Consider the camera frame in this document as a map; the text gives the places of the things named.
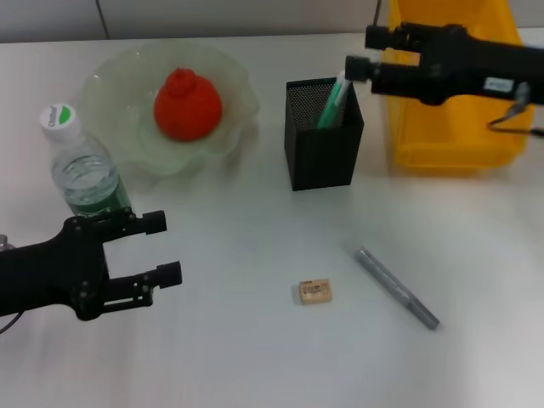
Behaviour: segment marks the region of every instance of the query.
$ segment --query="clear plastic bottle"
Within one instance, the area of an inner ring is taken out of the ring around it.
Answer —
[[[51,146],[53,181],[74,214],[92,216],[130,206],[111,159],[82,131],[73,107],[49,106],[40,115],[40,125]]]

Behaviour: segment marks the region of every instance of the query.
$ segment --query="black mesh pen holder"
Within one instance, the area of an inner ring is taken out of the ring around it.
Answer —
[[[365,126],[353,85],[334,126],[315,128],[335,81],[287,83],[285,150],[293,191],[351,184]]]

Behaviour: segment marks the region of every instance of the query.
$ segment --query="yellow bin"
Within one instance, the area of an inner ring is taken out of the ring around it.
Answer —
[[[390,0],[389,26],[461,24],[477,38],[520,44],[507,0]],[[418,54],[388,49],[387,62],[417,65]],[[508,164],[523,151],[527,136],[493,133],[487,123],[502,117],[509,101],[456,96],[441,106],[388,97],[394,162],[426,174],[467,174]],[[507,122],[529,129],[533,109]]]

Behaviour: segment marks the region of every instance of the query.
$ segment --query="gray marker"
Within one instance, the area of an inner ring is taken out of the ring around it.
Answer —
[[[417,297],[383,266],[372,254],[361,247],[355,253],[355,259],[382,285],[400,304],[410,310],[429,329],[436,329],[440,321],[423,306]]]

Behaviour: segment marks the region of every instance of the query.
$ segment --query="eraser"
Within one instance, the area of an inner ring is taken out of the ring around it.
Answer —
[[[298,284],[302,304],[330,302],[332,288],[328,279],[305,280]]]

